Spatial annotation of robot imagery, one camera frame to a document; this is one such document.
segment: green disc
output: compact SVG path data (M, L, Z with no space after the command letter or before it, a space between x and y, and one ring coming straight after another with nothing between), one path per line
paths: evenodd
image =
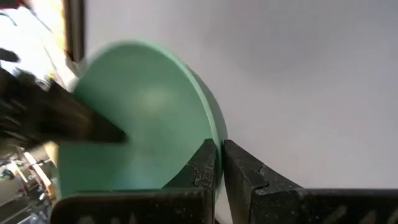
M62 197L162 188L207 138L218 146L220 160L227 138L221 110L199 77L165 49L145 42L111 47L86 66L73 94L122 129L128 141L61 143Z

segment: white wall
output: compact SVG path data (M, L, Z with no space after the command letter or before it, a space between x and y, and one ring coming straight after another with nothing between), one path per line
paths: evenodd
M121 39L166 45L212 90L230 138L277 172L398 188L398 1L87 3L89 56Z

